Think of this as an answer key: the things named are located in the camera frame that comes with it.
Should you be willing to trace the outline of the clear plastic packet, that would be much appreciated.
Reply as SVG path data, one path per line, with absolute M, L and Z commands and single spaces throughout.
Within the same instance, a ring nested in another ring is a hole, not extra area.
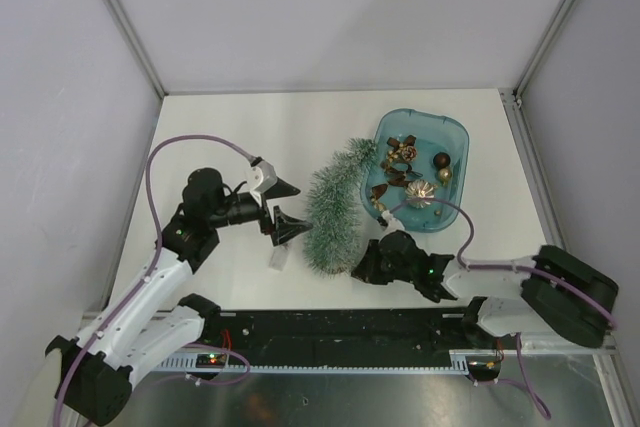
M 282 272 L 288 262 L 289 254 L 290 246 L 288 244 L 274 247 L 269 260 L 269 267 L 275 271 Z

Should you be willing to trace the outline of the small frosted christmas tree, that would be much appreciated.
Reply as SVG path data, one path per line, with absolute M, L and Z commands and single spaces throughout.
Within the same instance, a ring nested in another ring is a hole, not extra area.
M 359 189 L 363 176 L 377 158 L 372 139 L 352 138 L 313 172 L 307 194 L 307 220 L 303 254 L 316 273 L 336 276 L 355 267 L 360 249 Z

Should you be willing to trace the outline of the large silver ribbed bauble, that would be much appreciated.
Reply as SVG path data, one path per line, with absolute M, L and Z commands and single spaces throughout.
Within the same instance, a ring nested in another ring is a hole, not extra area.
M 436 190 L 436 185 L 424 179 L 409 182 L 405 188 L 407 205 L 415 209 L 430 206 Z

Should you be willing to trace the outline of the blue plastic tub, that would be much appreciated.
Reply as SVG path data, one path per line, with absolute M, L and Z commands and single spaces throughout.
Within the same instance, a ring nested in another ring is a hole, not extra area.
M 385 114 L 374 136 L 377 161 L 364 174 L 360 198 L 373 218 L 383 210 L 408 231 L 436 233 L 457 217 L 470 137 L 457 120 L 413 109 Z

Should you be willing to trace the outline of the frosted pine cone ornament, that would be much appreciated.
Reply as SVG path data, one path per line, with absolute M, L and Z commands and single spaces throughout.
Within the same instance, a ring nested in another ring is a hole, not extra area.
M 414 145 L 403 145 L 398 150 L 398 158 L 403 162 L 411 163 L 417 157 L 417 149 Z

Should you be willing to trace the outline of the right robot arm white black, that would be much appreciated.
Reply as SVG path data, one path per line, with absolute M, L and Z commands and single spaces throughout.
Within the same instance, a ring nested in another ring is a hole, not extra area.
M 471 313 L 461 335 L 473 348 L 506 335 L 546 331 L 599 348 L 613 327 L 619 292 L 611 278 L 557 246 L 464 267 L 452 254 L 427 253 L 404 231 L 370 241 L 351 275 L 372 285 L 409 283 L 435 303 L 467 300 Z

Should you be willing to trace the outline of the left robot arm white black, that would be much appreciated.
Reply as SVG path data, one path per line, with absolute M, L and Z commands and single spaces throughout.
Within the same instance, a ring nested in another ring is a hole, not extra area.
M 150 321 L 217 247 L 219 229 L 257 222 L 274 246 L 309 231 L 310 223 L 267 205 L 271 199 L 299 193 L 264 160 L 250 165 L 245 181 L 235 190 L 216 169 L 192 172 L 171 220 L 157 228 L 154 253 L 138 276 L 74 338 L 58 336 L 49 344 L 49 352 L 61 355 L 53 425 L 60 425 L 64 408 L 97 426 L 109 424 L 137 385 L 166 357 L 192 342 L 202 347 L 214 344 L 221 323 L 211 315 L 219 308 L 198 295 L 181 300 L 161 323 Z

